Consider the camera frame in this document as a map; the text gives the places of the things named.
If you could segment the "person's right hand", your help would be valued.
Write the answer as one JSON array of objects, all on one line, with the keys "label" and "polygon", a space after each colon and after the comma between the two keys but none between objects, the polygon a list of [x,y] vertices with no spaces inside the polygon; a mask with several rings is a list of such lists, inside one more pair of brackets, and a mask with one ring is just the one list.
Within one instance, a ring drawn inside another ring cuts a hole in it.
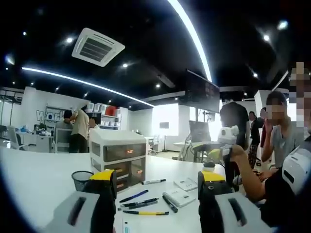
[{"label": "person's right hand", "polygon": [[228,149],[228,154],[224,156],[225,162],[235,162],[239,166],[246,157],[244,149],[237,144],[231,145]]}]

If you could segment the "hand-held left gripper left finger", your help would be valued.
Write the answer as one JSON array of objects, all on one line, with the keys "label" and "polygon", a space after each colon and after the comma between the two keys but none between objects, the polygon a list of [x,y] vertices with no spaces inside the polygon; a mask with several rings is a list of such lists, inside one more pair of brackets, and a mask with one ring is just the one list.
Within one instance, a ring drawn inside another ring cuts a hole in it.
[{"label": "hand-held left gripper left finger", "polygon": [[113,233],[117,197],[116,171],[76,171],[76,191],[61,202],[46,233]]}]

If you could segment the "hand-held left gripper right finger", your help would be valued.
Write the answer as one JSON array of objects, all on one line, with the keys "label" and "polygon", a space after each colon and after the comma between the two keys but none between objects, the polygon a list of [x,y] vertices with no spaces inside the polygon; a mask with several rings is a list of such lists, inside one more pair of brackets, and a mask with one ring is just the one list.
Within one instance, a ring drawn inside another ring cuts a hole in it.
[{"label": "hand-held left gripper right finger", "polygon": [[233,192],[224,176],[198,172],[198,200],[203,233],[269,233],[259,208],[239,192]]}]

